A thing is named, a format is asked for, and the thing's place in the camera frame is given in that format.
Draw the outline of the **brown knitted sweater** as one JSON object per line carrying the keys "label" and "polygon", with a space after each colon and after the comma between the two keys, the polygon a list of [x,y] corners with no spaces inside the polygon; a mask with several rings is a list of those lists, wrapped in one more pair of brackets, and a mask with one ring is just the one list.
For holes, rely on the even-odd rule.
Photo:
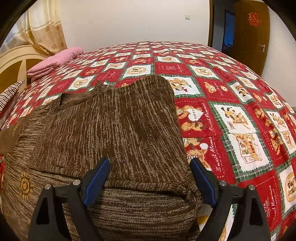
{"label": "brown knitted sweater", "polygon": [[90,216],[105,240],[195,240],[201,194],[187,162],[174,92],[150,75],[125,87],[64,93],[1,131],[1,210],[26,240],[41,190],[102,158],[110,172]]}

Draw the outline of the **red patchwork bear bedspread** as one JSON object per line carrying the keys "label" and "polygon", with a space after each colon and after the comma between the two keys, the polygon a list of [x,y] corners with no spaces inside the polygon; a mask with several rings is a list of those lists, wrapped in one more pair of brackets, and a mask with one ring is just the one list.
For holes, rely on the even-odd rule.
{"label": "red patchwork bear bedspread", "polygon": [[64,92],[123,87],[158,74],[170,83],[185,149],[218,179],[254,185],[272,240],[295,223],[295,112],[250,68],[193,43],[139,42],[84,53],[34,81],[4,127]]}

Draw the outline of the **striped pillow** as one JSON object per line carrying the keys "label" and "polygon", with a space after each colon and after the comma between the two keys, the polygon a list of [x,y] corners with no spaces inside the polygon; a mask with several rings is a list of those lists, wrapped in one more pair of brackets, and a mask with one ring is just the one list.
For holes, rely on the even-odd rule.
{"label": "striped pillow", "polygon": [[6,88],[1,94],[0,94],[0,111],[2,111],[6,104],[11,100],[11,98],[18,92],[19,88],[26,83],[26,80],[18,81],[12,85],[10,85],[8,88]]}

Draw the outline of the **pink folded blanket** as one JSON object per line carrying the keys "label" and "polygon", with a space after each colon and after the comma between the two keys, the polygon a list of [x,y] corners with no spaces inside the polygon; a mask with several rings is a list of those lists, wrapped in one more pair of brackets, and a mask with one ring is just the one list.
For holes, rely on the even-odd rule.
{"label": "pink folded blanket", "polygon": [[79,46],[65,49],[30,68],[27,71],[27,77],[31,78],[32,81],[40,79],[81,54],[83,54],[83,49]]}

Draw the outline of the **cream round headboard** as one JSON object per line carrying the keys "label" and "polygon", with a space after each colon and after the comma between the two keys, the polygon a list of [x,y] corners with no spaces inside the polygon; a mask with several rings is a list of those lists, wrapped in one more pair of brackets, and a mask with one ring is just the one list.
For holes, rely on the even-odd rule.
{"label": "cream round headboard", "polygon": [[27,71],[48,57],[48,54],[32,45],[21,45],[1,54],[1,92],[24,80],[25,83],[18,90],[22,92],[31,83],[27,80]]}

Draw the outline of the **brown wooden door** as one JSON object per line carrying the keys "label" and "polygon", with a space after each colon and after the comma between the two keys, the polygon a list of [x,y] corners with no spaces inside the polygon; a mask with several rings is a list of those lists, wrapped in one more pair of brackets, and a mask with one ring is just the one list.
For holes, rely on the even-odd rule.
{"label": "brown wooden door", "polygon": [[[270,34],[268,6],[260,1],[238,1],[234,4],[235,27],[234,40],[230,56],[246,65],[256,74],[262,75]],[[258,27],[248,22],[249,13],[257,13],[261,21]],[[265,44],[265,52],[259,45]]]}

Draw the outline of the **beige patterned curtain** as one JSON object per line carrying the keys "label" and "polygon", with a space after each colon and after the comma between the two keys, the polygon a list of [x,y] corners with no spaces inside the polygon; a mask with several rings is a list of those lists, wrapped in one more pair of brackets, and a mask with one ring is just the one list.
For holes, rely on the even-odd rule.
{"label": "beige patterned curtain", "polygon": [[67,49],[56,1],[36,1],[22,14],[1,45],[1,54],[28,44],[47,55]]}

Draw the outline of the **red double-happiness door decal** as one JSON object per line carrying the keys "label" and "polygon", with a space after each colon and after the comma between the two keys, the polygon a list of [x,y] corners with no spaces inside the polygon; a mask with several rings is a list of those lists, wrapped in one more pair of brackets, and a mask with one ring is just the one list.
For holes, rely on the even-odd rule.
{"label": "red double-happiness door decal", "polygon": [[249,15],[248,17],[249,24],[253,27],[258,27],[259,24],[261,23],[261,21],[258,19],[258,14],[251,12],[248,15]]}

